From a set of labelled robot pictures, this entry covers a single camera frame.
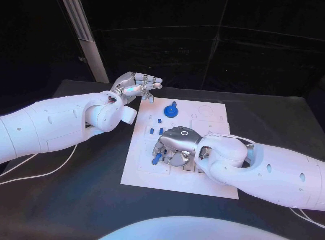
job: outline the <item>white paper sheet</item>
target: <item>white paper sheet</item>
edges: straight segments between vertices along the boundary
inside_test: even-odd
[[[169,118],[164,109],[175,101],[179,116]],[[156,98],[153,104],[149,101],[141,102],[121,184],[239,199],[238,188],[215,183],[208,175],[200,173],[196,164],[187,168],[164,163],[156,166],[151,164],[160,129],[167,131],[179,126],[195,129],[202,136],[208,135],[209,131],[231,134],[226,105],[166,98]]]

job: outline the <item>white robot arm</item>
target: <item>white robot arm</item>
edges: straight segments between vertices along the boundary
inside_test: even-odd
[[[160,137],[153,164],[182,167],[196,161],[219,184],[281,206],[325,211],[325,162],[248,139],[246,145],[233,137],[213,133],[202,137],[195,130],[176,127]],[[175,157],[162,157],[164,150]]]
[[[134,123],[137,111],[126,106],[136,96],[150,98],[163,80],[141,73],[124,74],[111,91],[38,102],[0,117],[0,164],[32,154],[49,153],[111,132],[124,121]]]

